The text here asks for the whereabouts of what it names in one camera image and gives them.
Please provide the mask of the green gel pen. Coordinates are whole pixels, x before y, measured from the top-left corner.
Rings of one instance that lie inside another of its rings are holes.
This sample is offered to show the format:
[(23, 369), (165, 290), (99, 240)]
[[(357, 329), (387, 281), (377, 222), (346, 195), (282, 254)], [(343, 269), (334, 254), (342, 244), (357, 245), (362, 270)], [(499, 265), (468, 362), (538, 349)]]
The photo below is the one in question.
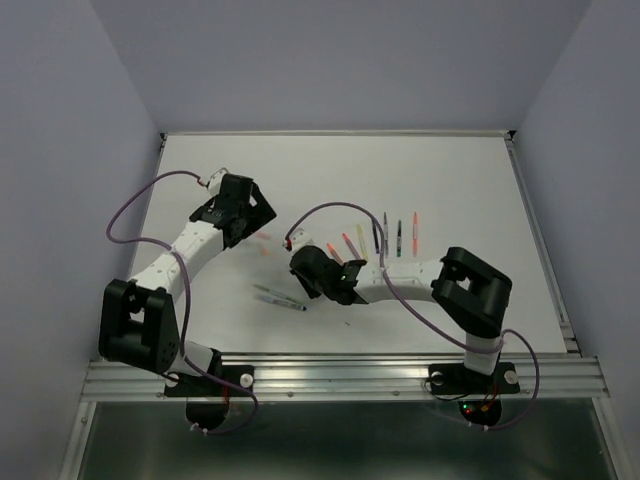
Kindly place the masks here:
[(402, 256), (402, 247), (403, 247), (403, 222), (402, 220), (397, 221), (396, 228), (396, 257), (400, 258)]

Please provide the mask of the green clear pen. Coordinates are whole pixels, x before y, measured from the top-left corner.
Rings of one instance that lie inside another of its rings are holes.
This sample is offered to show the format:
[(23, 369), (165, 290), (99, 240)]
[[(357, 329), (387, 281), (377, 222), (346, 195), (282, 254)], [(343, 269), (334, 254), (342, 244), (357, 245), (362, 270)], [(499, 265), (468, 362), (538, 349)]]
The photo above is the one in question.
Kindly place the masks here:
[(266, 293), (266, 294), (268, 294), (268, 295), (277, 296), (277, 297), (282, 297), (282, 298), (287, 297), (287, 295), (286, 295), (286, 294), (284, 294), (283, 292), (280, 292), (280, 291), (274, 290), (274, 289), (272, 289), (272, 288), (269, 288), (269, 287), (266, 287), (266, 286), (263, 286), (263, 285), (253, 284), (252, 286), (253, 286), (254, 288), (256, 288), (257, 290), (259, 290), (259, 291), (261, 291), (261, 292), (264, 292), (264, 293)]

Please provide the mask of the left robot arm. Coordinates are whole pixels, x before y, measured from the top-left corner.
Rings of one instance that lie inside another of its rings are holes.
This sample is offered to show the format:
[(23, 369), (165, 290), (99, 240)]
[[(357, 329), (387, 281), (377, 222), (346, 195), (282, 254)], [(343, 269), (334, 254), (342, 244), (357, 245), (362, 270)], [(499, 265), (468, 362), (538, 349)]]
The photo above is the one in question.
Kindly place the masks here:
[(190, 216), (172, 244), (158, 241), (162, 254), (128, 280), (114, 279), (104, 290), (98, 349), (115, 362), (159, 375), (188, 375), (199, 393), (222, 382), (219, 351), (189, 342), (187, 321), (176, 318), (175, 302), (191, 298), (190, 282), (220, 253), (234, 248), (276, 213), (251, 178), (221, 169), (199, 179), (208, 200)]

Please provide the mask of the blue clear pen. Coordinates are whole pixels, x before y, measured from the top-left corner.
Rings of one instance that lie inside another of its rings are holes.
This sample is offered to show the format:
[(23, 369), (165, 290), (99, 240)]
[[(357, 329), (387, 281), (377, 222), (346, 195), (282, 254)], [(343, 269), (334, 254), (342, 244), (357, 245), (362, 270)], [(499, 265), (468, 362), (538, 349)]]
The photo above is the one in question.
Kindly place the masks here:
[(289, 300), (272, 297), (269, 295), (255, 294), (254, 298), (263, 303), (268, 303), (272, 305), (276, 305), (282, 308), (287, 308), (296, 311), (306, 311), (307, 307), (305, 305), (299, 304), (297, 302), (291, 302)]

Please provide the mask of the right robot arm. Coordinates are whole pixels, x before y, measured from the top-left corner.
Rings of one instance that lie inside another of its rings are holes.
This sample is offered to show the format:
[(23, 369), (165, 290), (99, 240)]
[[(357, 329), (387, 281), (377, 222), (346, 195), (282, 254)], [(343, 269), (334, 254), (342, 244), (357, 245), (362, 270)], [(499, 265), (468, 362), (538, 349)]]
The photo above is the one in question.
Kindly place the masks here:
[(439, 261), (382, 267), (364, 260), (339, 264), (305, 245), (293, 253), (289, 267), (312, 299), (324, 296), (343, 306), (397, 300), (414, 315), (412, 301), (439, 305), (465, 332), (463, 384), (482, 390), (495, 380), (513, 283), (470, 251), (451, 247)]

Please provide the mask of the orange highlighter pen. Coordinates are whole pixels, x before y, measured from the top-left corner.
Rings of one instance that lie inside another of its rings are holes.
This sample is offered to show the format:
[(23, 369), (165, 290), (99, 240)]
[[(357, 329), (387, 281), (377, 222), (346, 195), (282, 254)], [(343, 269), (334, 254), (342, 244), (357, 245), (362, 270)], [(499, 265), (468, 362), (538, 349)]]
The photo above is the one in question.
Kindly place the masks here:
[(416, 211), (413, 212), (412, 217), (412, 255), (417, 257), (419, 247), (419, 219)]

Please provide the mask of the orange red highlighter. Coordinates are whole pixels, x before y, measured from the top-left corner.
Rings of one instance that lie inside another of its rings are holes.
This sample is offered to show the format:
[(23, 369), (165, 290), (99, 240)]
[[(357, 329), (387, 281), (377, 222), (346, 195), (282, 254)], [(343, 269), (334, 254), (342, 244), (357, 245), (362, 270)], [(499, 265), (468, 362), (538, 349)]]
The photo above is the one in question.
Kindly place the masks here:
[(338, 264), (342, 265), (342, 264), (343, 264), (343, 260), (342, 260), (342, 258), (340, 257), (340, 255), (338, 254), (338, 252), (337, 252), (337, 250), (335, 249), (335, 247), (334, 247), (332, 244), (327, 243), (327, 249), (328, 249), (328, 251), (329, 251), (330, 255), (332, 256), (332, 258), (333, 258), (333, 259), (334, 259)]

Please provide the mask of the yellow highlighter pen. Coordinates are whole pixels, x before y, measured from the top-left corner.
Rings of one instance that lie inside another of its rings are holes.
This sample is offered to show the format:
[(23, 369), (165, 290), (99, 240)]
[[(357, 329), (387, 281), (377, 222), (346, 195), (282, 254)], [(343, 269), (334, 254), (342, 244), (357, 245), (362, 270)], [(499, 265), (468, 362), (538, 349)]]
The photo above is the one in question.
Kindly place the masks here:
[(362, 254), (362, 258), (368, 261), (369, 256), (367, 251), (366, 239), (365, 239), (364, 230), (361, 224), (356, 225), (356, 231), (357, 231), (357, 238), (358, 238), (358, 243), (359, 243), (359, 248)]

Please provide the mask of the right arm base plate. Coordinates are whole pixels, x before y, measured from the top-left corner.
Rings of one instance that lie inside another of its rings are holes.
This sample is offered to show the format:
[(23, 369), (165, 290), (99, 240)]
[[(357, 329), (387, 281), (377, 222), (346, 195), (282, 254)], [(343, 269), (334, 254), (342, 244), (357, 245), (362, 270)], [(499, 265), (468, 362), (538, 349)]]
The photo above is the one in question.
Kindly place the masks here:
[(489, 375), (462, 363), (430, 365), (422, 385), (436, 400), (456, 402), (464, 420), (487, 429), (496, 427), (501, 419), (501, 397), (521, 391), (515, 365), (510, 362), (499, 362)]

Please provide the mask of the pink highlighter pen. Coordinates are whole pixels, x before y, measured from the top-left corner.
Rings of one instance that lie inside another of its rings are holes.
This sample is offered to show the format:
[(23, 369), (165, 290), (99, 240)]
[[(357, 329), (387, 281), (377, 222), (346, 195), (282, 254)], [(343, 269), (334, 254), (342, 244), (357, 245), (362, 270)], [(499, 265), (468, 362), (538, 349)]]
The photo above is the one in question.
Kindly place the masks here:
[(351, 255), (355, 258), (355, 259), (360, 259), (361, 256), (357, 250), (357, 248), (355, 247), (355, 245), (353, 244), (353, 242), (351, 241), (350, 237), (346, 234), (346, 233), (342, 233), (342, 238), (344, 240), (345, 245), (347, 246), (349, 252), (351, 253)]

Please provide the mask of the purple pen white label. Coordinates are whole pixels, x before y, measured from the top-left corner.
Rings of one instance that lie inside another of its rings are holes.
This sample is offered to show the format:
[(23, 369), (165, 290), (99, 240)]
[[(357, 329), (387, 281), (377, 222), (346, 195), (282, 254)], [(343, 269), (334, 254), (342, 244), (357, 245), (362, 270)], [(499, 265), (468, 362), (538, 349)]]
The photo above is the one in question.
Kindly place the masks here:
[(384, 256), (389, 256), (389, 224), (388, 224), (388, 216), (387, 212), (383, 212), (383, 220), (382, 220), (382, 228), (383, 228), (383, 252)]

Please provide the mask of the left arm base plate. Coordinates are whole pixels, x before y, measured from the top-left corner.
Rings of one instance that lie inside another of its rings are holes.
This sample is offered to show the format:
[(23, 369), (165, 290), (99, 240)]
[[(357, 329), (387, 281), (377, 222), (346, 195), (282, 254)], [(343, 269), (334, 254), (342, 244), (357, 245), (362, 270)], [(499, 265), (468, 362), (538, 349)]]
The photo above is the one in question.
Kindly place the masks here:
[(206, 377), (171, 374), (163, 395), (185, 401), (185, 418), (190, 430), (205, 436), (235, 432), (253, 421), (257, 402), (252, 397), (255, 368), (252, 365), (224, 365), (224, 384)]

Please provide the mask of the dark purple gel pen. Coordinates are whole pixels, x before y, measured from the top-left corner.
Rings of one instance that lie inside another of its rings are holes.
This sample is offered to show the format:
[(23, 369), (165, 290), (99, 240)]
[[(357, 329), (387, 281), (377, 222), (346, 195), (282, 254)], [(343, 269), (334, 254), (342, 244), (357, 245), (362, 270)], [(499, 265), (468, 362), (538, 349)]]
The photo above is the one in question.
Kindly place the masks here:
[(373, 243), (374, 243), (374, 251), (377, 255), (380, 254), (380, 237), (378, 234), (378, 229), (376, 226), (376, 222), (374, 220), (371, 221), (371, 228), (372, 228), (372, 237), (373, 237)]

